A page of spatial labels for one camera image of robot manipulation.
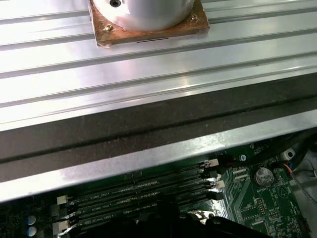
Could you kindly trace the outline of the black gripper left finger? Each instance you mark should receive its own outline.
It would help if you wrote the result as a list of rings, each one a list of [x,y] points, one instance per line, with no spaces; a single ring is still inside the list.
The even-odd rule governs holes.
[[[132,236],[149,224],[165,223],[177,218],[179,206],[174,196],[159,194],[149,202],[136,202],[131,207],[104,213],[77,222],[69,232],[71,238],[118,238]]]

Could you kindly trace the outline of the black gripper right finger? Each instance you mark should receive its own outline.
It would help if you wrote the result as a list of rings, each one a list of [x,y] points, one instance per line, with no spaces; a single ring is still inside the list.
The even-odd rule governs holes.
[[[190,213],[181,213],[182,238],[263,238],[264,234],[223,217],[210,217],[205,223]]]

